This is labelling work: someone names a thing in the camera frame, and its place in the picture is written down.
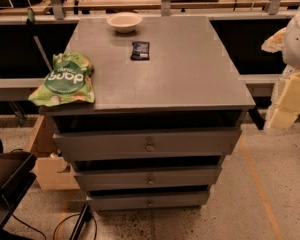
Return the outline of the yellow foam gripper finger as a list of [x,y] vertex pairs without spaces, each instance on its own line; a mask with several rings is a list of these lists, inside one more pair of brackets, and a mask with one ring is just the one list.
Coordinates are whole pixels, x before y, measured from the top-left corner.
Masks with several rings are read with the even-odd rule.
[[266,114],[266,130],[288,130],[300,115],[300,71],[280,80]]
[[282,51],[285,34],[286,28],[278,30],[275,34],[263,42],[261,49],[269,53]]

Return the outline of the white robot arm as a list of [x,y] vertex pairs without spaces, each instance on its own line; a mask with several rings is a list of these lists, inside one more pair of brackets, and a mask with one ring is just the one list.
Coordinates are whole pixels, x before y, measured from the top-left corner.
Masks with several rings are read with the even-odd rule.
[[300,115],[300,10],[288,25],[264,41],[261,49],[282,52],[286,67],[275,83],[264,130],[279,134],[288,130]]

